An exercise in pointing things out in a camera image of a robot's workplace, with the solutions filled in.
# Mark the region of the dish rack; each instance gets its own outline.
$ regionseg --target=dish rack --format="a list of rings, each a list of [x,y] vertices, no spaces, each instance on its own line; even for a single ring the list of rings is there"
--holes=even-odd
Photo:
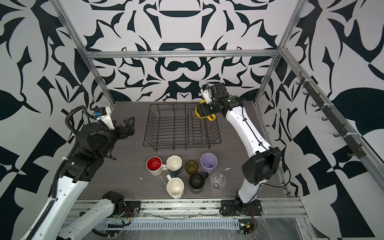
[[[217,119],[209,121],[195,114],[197,103],[151,104],[144,146],[158,149],[207,147],[220,144]]]

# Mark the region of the brown glass cup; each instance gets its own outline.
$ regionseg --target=brown glass cup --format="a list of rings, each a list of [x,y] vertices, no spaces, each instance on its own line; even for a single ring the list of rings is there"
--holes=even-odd
[[[198,169],[199,169],[199,164],[195,161],[188,161],[185,164],[185,170],[186,170],[188,176],[191,176],[192,174],[197,172]]]

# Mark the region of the clear plastic cup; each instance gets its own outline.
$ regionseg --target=clear plastic cup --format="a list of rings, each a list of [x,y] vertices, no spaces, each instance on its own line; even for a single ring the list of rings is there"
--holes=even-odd
[[[223,189],[227,185],[227,179],[219,172],[215,172],[211,175],[210,185],[213,190]]]

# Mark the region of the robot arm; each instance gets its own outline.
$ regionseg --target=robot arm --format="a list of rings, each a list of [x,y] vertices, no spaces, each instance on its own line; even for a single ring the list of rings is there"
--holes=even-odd
[[[223,83],[211,87],[206,84],[202,90],[203,97],[208,96],[209,99],[197,106],[200,117],[221,112],[235,128],[247,150],[249,159],[242,167],[245,179],[237,193],[242,209],[239,212],[245,212],[244,207],[256,199],[261,185],[277,172],[281,152],[278,148],[271,148],[248,118],[243,103],[237,96],[229,96]]]
[[[92,122],[77,132],[69,123],[72,115],[83,110]],[[115,160],[110,153],[118,139],[125,139],[135,133],[134,121],[131,117],[124,120],[125,126],[117,125],[110,117],[109,107],[95,108],[95,114],[86,112],[85,106],[72,110],[66,118],[66,125],[75,135],[75,146],[56,172],[51,197],[40,212],[31,228],[22,239],[82,239],[104,218],[122,214],[124,196],[115,192],[106,193],[99,203],[81,216],[71,226],[61,229],[65,218],[80,193],[91,181],[101,167],[104,158]]]

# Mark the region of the wall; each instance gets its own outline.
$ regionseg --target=wall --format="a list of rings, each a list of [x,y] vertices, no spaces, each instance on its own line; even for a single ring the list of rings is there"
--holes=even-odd
[[[383,157],[382,1],[310,0],[287,47]],[[316,234],[383,239],[384,193],[281,60],[259,106]]]
[[[20,239],[74,143],[66,113],[109,103],[49,2],[3,0],[0,9],[1,239]],[[77,113],[73,124],[88,121]]]
[[[276,49],[296,3],[297,0],[62,1],[90,51]],[[253,100],[270,58],[124,61],[96,62],[116,101],[198,101],[202,100],[200,87],[217,82],[225,83],[230,94]]]

